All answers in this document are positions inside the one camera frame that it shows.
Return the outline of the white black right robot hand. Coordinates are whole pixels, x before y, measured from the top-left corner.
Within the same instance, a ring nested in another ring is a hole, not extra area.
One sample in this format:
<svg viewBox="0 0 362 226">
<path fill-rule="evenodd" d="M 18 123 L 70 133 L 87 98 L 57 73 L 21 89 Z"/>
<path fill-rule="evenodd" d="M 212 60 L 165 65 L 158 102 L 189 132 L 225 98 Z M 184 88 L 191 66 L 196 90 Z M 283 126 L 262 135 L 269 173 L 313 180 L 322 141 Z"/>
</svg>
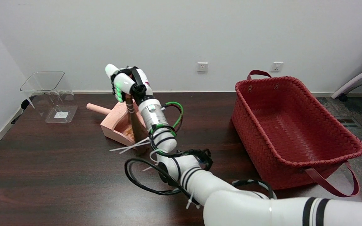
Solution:
<svg viewBox="0 0 362 226">
<path fill-rule="evenodd" d="M 134 66 L 117 68 L 109 63 L 105 66 L 105 73 L 112 84 L 112 93 L 122 103 L 126 95 L 135 100 L 137 106 L 143 101 L 153 98 L 153 91 L 145 72 Z"/>
</svg>

